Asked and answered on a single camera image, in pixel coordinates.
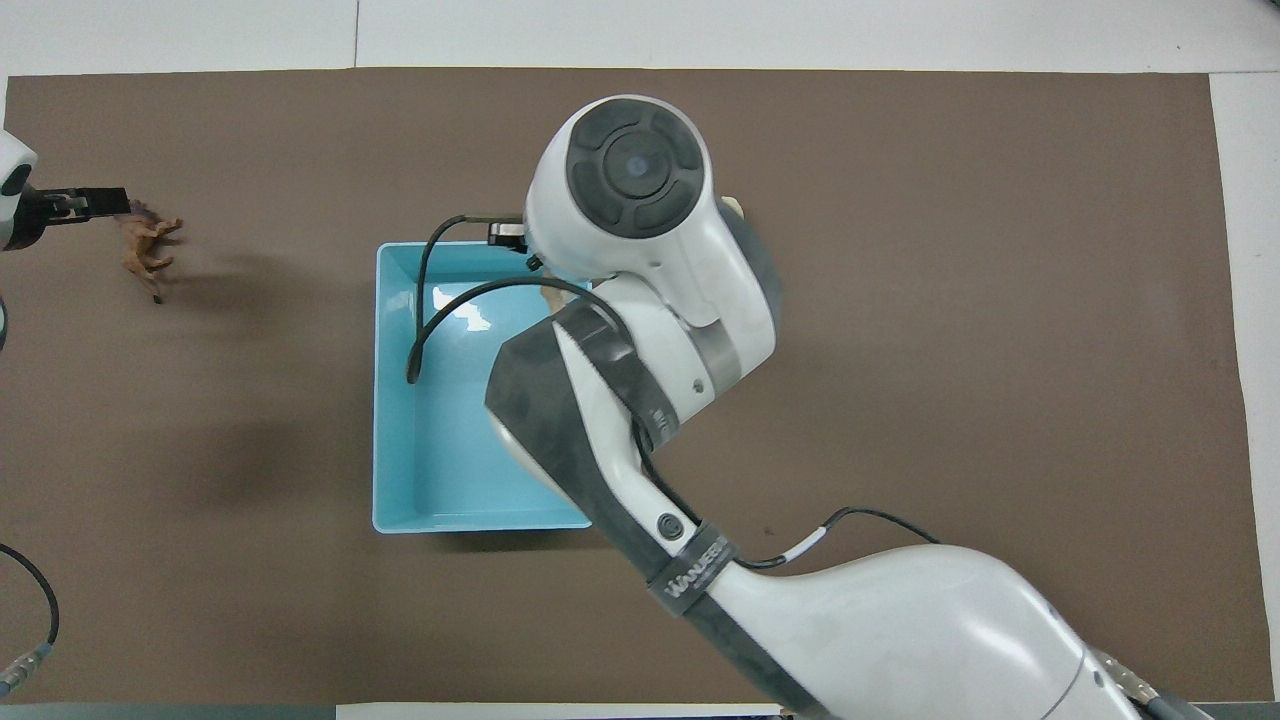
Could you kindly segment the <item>brown table mat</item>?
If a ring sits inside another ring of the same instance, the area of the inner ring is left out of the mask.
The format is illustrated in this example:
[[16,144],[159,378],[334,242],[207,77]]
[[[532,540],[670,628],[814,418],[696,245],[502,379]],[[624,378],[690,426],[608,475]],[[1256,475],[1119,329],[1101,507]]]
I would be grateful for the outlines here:
[[0,252],[0,542],[61,634],[19,703],[759,702],[595,529],[371,524],[375,255],[521,205],[612,94],[682,109],[783,286],[657,456],[753,559],[865,505],[1025,575],[1189,700],[1274,696],[1203,76],[360,69],[12,79],[37,186],[186,220]]

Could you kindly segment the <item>light blue storage box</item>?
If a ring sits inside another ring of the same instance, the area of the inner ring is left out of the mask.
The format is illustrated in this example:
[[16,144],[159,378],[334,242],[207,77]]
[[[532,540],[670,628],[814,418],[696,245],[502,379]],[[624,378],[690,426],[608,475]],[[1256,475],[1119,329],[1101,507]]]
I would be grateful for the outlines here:
[[384,534],[589,527],[567,500],[506,451],[484,407],[497,351],[550,311],[534,286],[498,290],[453,311],[404,378],[417,328],[466,290],[524,275],[522,255],[481,241],[442,242],[417,283],[422,243],[376,254],[372,323],[372,524]]

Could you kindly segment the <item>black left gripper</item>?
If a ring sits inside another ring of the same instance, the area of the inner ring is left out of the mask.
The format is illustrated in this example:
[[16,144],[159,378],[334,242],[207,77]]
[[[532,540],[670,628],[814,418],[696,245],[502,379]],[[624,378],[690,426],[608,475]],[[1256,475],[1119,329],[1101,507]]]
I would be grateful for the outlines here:
[[14,217],[14,250],[36,243],[50,225],[88,222],[90,217],[128,217],[131,200],[122,187],[88,188],[88,206],[79,188],[20,191]]

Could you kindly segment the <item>brown lion toy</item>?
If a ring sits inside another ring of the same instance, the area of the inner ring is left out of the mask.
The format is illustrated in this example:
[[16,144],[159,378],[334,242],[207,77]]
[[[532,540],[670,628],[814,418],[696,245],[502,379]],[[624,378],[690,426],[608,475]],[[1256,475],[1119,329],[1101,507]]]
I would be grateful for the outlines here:
[[115,222],[125,241],[122,266],[140,282],[154,304],[163,305],[157,273],[172,265],[173,259],[159,258],[155,250],[180,242],[173,234],[186,225],[184,219],[164,219],[146,202],[131,199],[128,211],[116,215]]

